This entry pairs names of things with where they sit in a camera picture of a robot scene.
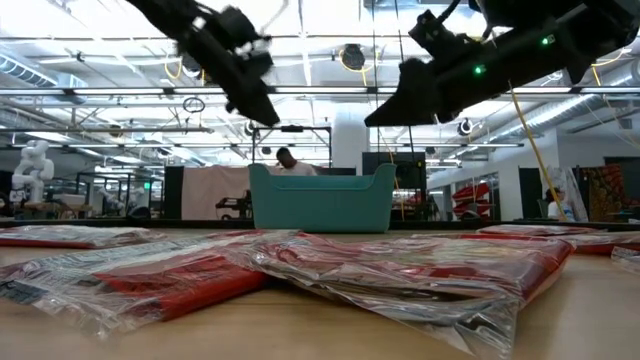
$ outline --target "wooden table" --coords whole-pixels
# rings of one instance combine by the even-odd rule
[[[68,250],[0,248],[0,265],[65,252]],[[638,359],[639,302],[639,276],[617,269],[607,257],[574,256],[560,280],[521,312],[514,359]],[[472,357],[376,314],[300,290],[273,288],[152,324],[107,343],[84,337],[34,308],[0,300],[0,359]]]

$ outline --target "black robotic arm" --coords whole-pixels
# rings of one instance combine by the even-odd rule
[[[266,126],[280,121],[262,81],[273,66],[268,52],[244,51],[259,42],[270,42],[259,35],[249,19],[238,9],[222,12],[195,0],[127,0],[138,8],[158,30],[178,43],[180,53],[188,54],[206,71],[209,83],[219,85],[229,100],[227,111],[237,109],[249,119]]]

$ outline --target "pillar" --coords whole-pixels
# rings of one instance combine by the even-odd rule
[[[362,175],[362,153],[369,151],[369,129],[364,118],[371,112],[368,104],[342,104],[332,125],[331,155],[333,167],[355,168]]]

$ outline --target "white humanoid robot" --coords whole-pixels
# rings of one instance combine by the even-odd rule
[[[53,179],[53,161],[47,159],[45,153],[49,149],[49,143],[44,140],[31,140],[27,147],[20,152],[22,158],[20,164],[11,177],[12,191],[11,202],[21,202],[25,197],[25,190],[31,190],[29,203],[42,202],[44,193],[44,181]],[[32,169],[29,175],[24,172]]]

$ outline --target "white wall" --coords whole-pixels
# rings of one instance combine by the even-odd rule
[[[627,142],[616,137],[621,136]],[[562,167],[603,166],[605,157],[640,157],[640,136],[637,132],[620,130],[609,123],[576,135],[559,135],[558,152]]]
[[[557,132],[548,130],[544,136],[535,139],[545,166],[559,166]],[[500,213],[503,221],[522,218],[522,197],[520,195],[520,174],[518,167],[538,167],[535,153],[528,140],[521,148],[497,149],[487,162],[469,162],[462,169],[452,169],[433,174],[427,180],[427,188],[433,189],[449,184],[498,173],[500,179]]]

